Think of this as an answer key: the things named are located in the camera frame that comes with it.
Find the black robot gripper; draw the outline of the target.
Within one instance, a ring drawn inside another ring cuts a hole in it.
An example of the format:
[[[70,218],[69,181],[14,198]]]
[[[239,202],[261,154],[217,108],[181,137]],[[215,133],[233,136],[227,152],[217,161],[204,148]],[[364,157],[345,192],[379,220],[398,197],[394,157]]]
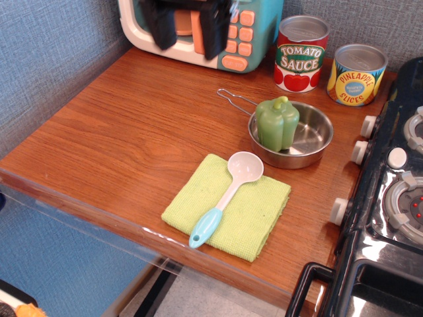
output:
[[[139,1],[139,5],[154,42],[161,50],[167,50],[176,44],[175,11],[200,12],[204,56],[207,60],[212,60],[227,46],[231,13],[238,9],[239,1],[144,0]]]

